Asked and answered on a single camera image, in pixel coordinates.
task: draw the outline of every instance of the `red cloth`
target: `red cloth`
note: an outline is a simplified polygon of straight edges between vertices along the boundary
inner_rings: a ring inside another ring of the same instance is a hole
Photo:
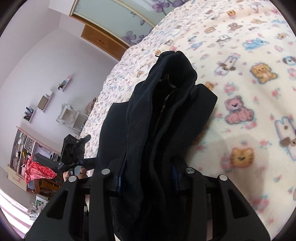
[[[33,155],[29,157],[24,174],[25,182],[27,184],[31,180],[39,178],[53,179],[56,175],[57,174],[49,167],[42,166],[40,163],[33,161]]]

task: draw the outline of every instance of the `white shelf unit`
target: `white shelf unit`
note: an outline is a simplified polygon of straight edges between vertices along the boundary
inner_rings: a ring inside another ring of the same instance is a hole
[[[75,134],[79,135],[88,118],[88,115],[79,110],[69,110],[67,106],[65,106],[61,115],[58,117],[58,120],[63,121],[64,126],[70,128]]]

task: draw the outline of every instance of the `bedspread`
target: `bedspread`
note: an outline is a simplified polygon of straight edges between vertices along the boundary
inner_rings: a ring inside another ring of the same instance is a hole
[[[296,37],[268,0],[191,0],[124,54],[104,83],[82,131],[95,157],[114,102],[129,100],[161,52],[180,50],[218,96],[188,149],[189,166],[226,174],[273,238],[296,205]]]

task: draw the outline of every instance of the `orange teddy bear print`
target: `orange teddy bear print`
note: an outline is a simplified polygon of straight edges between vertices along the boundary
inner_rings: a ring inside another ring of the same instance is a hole
[[[213,91],[213,89],[214,89],[214,85],[211,83],[211,82],[206,82],[205,83],[205,86],[210,90],[210,91]]]
[[[270,80],[276,79],[278,76],[271,71],[271,68],[264,63],[254,65],[251,68],[251,73],[258,79],[260,84],[265,84]]]
[[[252,148],[233,148],[229,157],[232,167],[246,168],[254,161],[254,151]]]

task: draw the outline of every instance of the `finger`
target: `finger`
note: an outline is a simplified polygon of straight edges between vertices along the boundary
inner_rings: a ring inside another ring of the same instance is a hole
[[[80,173],[86,174],[86,172],[87,170],[84,167],[80,168]]]
[[[88,176],[86,174],[81,173],[81,174],[78,175],[78,178],[79,179],[84,179],[84,178],[88,178]]]
[[[69,173],[69,171],[67,171],[67,172],[64,172],[64,173],[63,173],[63,178],[64,178],[64,181],[66,181],[66,180],[69,178],[69,176],[70,176],[70,173]]]

